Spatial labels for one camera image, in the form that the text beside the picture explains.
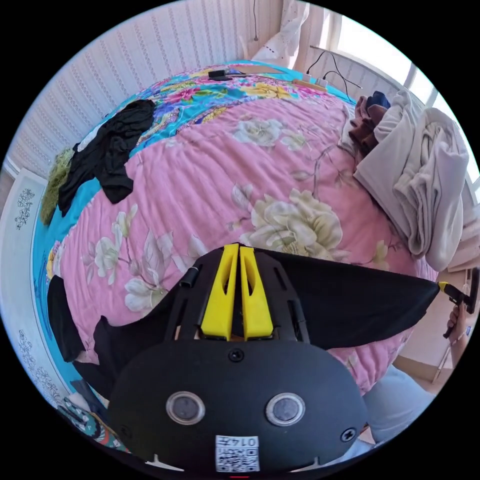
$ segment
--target black wire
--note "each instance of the black wire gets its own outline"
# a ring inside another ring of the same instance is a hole
[[[343,80],[343,83],[345,84],[345,93],[346,93],[346,96],[347,96],[348,99],[353,103],[354,101],[349,97],[349,89],[348,89],[348,87],[347,87],[347,80],[342,76],[342,74],[341,74],[339,71],[330,70],[330,71],[328,71],[328,72],[323,76],[323,79],[324,79],[324,80],[325,80],[325,77],[326,77],[328,74],[337,74],[337,75],[340,75],[341,79]]]
[[[257,14],[255,13],[256,2],[257,2],[257,0],[253,0],[253,22],[255,24],[255,38],[253,40],[255,40],[255,42],[258,42],[259,38],[257,36]]]
[[[347,82],[349,82],[349,83],[352,84],[352,85],[355,85],[355,86],[358,87],[359,89],[361,89],[362,87],[361,87],[360,85],[357,85],[357,84],[354,83],[353,81],[347,80],[347,79],[340,73],[339,67],[338,67],[338,65],[337,65],[337,61],[335,60],[334,54],[333,54],[331,51],[329,51],[329,50],[324,50],[324,51],[318,56],[318,58],[316,59],[316,61],[313,62],[313,63],[308,67],[308,70],[306,71],[306,74],[307,74],[307,75],[310,74],[310,69],[320,60],[320,58],[322,58],[322,55],[323,55],[325,52],[328,52],[328,53],[331,55],[331,57],[332,57],[332,59],[333,59],[333,63],[335,64],[336,71],[335,71],[335,70],[330,70],[330,71],[328,71],[328,72],[323,76],[323,79],[325,80],[325,77],[326,77],[329,73],[331,73],[331,72],[334,72],[334,73],[340,75],[341,79],[343,80],[343,83],[345,84],[345,93],[346,93],[346,96],[348,97],[348,99],[349,99],[352,103],[354,103],[354,101],[353,101],[353,100],[350,98],[350,96],[349,96],[349,89],[348,89],[348,87],[347,87]]]
[[[319,56],[318,58],[316,59],[316,61],[314,61],[309,67],[308,67],[308,70],[306,71],[306,74],[309,75],[310,74],[310,69],[320,60],[320,58],[322,58],[322,55],[326,52],[326,50],[324,50]]]

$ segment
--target qr code label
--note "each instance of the qr code label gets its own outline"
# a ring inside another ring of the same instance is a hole
[[[259,438],[217,435],[215,461],[217,472],[259,472]]]

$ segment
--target black cloth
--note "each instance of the black cloth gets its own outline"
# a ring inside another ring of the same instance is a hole
[[[72,362],[85,349],[70,313],[64,281],[59,276],[50,280],[46,302],[48,321],[61,356],[65,362]]]
[[[374,91],[373,95],[366,99],[366,109],[368,110],[372,105],[380,105],[386,109],[389,109],[391,106],[387,97],[381,91]]]
[[[83,183],[97,178],[111,203],[116,204],[133,190],[134,182],[127,176],[125,163],[138,139],[154,120],[155,104],[136,100],[106,121],[82,150],[70,161],[70,171],[58,191],[58,208],[64,217]]]
[[[439,292],[435,282],[421,278],[255,251],[280,261],[302,305],[310,343],[325,350],[385,340],[413,327]],[[74,366],[103,397],[110,398],[116,378],[130,360],[163,340],[178,288],[177,284],[137,322],[115,327],[104,317],[100,320],[93,336],[100,365],[74,362]]]
[[[105,425],[109,425],[109,414],[102,402],[92,392],[89,384],[85,380],[73,380],[71,386],[85,399],[90,411],[97,415]]]

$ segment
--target wall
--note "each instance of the wall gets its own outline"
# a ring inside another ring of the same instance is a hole
[[[66,64],[18,128],[6,161],[46,177],[55,155],[79,142],[131,95],[183,71],[243,59],[280,29],[283,0],[184,0],[108,31]]]

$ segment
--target curtain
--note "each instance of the curtain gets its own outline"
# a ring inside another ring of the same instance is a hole
[[[298,0],[283,0],[280,31],[252,57],[279,67],[304,72],[318,57],[310,45],[328,46],[332,12]]]
[[[280,31],[251,59],[293,69],[299,54],[302,25],[309,16],[310,8],[310,4],[303,1],[283,0]]]

